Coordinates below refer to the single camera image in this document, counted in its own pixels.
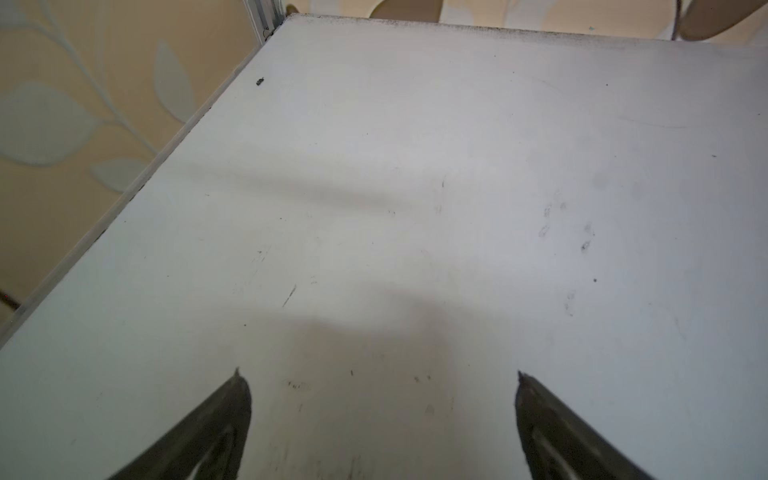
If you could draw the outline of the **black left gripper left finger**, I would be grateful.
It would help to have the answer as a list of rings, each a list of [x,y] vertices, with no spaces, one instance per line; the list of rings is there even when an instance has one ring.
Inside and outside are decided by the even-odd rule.
[[[248,382],[235,372],[114,479],[236,479],[251,420]]]

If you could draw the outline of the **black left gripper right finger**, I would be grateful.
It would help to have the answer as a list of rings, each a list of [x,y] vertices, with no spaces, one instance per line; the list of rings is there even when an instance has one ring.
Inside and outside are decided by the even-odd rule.
[[[531,477],[543,479],[649,479],[535,377],[518,373],[518,433]]]

